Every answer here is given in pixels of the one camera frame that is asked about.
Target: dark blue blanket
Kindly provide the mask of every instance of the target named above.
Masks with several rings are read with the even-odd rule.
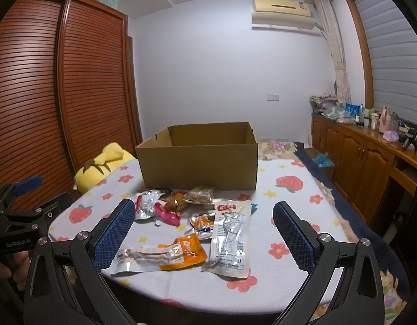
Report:
[[[409,301],[411,297],[411,290],[409,281],[407,279],[406,271],[403,265],[396,256],[392,248],[383,239],[377,235],[368,225],[360,218],[350,203],[344,196],[338,192],[335,185],[325,175],[325,173],[312,161],[303,148],[303,143],[296,143],[296,156],[307,167],[311,175],[322,182],[327,188],[332,189],[332,195],[335,199],[335,206],[339,214],[350,223],[350,226],[356,236],[361,238],[368,238],[373,247],[377,257],[378,266],[382,271],[389,271],[394,277],[398,278],[398,295],[404,300]]]

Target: air conditioner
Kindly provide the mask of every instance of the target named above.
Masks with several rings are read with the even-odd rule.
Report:
[[[307,4],[290,0],[253,0],[252,24],[313,29],[315,19]]]

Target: bed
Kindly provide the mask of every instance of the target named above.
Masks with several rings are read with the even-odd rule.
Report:
[[[106,269],[102,271],[103,275],[137,293],[192,311],[235,315],[280,313],[307,276],[298,270],[271,218],[274,204],[286,200],[299,217],[309,221],[318,232],[328,232],[338,241],[356,242],[357,237],[366,236],[375,243],[390,322],[402,310],[408,297],[407,290],[403,291],[405,294],[397,292],[397,289],[408,289],[408,284],[404,284],[405,273],[390,247],[364,223],[360,224],[352,207],[340,199],[324,174],[320,175],[321,170],[306,155],[301,144],[264,143],[260,145],[259,156],[256,191],[223,191],[219,195],[226,199],[251,199],[257,204],[257,211],[250,221],[252,252],[247,280],[225,280],[201,272],[200,266],[120,277],[112,276],[112,270]],[[129,161],[63,212],[52,224],[50,237],[62,241],[73,238],[81,230],[91,230],[121,199],[132,199],[144,189],[138,161]],[[134,223],[123,244],[170,244],[174,238],[183,235],[185,225],[185,214],[179,227],[164,224],[157,228],[153,223]],[[336,270],[315,317],[324,314],[340,273],[341,270]],[[204,294],[216,294],[217,297],[202,297],[201,290],[189,287],[201,283]],[[224,301],[227,298],[233,298],[237,306],[231,308]]]

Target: window blind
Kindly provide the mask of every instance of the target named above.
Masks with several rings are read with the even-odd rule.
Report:
[[[417,36],[392,0],[353,0],[368,41],[374,107],[417,124]]]

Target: white tablecloth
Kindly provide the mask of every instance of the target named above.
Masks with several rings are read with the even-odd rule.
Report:
[[[72,239],[83,230],[91,231],[121,199],[132,199],[143,185],[138,161],[127,162],[56,218],[50,237],[59,241]],[[229,314],[277,313],[286,308],[307,273],[299,270],[273,225],[273,206],[285,200],[317,232],[327,232],[337,241],[347,242],[334,212],[300,161],[258,161],[256,191],[223,191],[218,197],[251,199],[252,203],[258,204],[250,219],[250,275],[247,280],[221,278],[201,271],[200,266],[120,277],[111,277],[110,269],[106,269],[102,271],[103,275],[153,299],[192,310]],[[186,219],[179,227],[165,223],[156,227],[152,221],[134,223],[123,245],[171,244],[183,235],[186,223]],[[209,243],[203,243],[203,246],[208,254]],[[341,270],[336,270],[322,304],[330,302],[340,275]]]

